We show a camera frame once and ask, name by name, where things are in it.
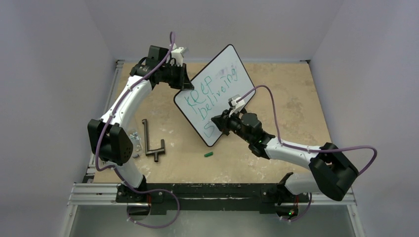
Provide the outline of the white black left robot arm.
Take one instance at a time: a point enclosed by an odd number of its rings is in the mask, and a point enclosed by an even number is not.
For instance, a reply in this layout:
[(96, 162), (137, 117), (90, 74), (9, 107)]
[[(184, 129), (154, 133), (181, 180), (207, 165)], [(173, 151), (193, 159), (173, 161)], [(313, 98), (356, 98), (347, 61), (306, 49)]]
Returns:
[(135, 111), (159, 83), (178, 90), (194, 87), (183, 62), (185, 47), (171, 43), (169, 48), (150, 46), (148, 55), (131, 68), (125, 88), (99, 119), (91, 119), (87, 130), (97, 171), (113, 170), (121, 180), (118, 198), (141, 202), (150, 200), (151, 191), (131, 156), (134, 145), (128, 126)]

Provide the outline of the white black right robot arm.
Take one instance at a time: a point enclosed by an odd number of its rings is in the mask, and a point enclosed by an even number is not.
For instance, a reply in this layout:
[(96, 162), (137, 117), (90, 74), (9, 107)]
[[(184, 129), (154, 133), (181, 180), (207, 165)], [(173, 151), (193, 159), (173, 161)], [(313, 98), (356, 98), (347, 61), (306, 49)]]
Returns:
[(222, 134), (233, 132), (248, 143), (257, 156), (277, 159), (308, 169), (305, 173), (288, 174), (277, 188), (280, 199), (289, 201), (301, 193), (322, 193), (341, 201), (360, 175), (358, 169), (332, 143), (323, 146), (286, 145), (278, 137), (267, 133), (254, 113), (230, 115), (228, 110), (211, 121)]

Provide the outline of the white whiteboard black frame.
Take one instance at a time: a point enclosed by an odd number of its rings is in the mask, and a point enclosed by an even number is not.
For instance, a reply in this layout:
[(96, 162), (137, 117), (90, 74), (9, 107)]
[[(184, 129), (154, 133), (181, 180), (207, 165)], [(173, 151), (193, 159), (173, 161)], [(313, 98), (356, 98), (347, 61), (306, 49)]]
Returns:
[(192, 79), (192, 90), (178, 92), (173, 101), (188, 122), (203, 140), (212, 147), (221, 137), (221, 132), (211, 118), (229, 109), (228, 100), (236, 95), (246, 95), (248, 103), (254, 96), (254, 88), (235, 47), (223, 48)]

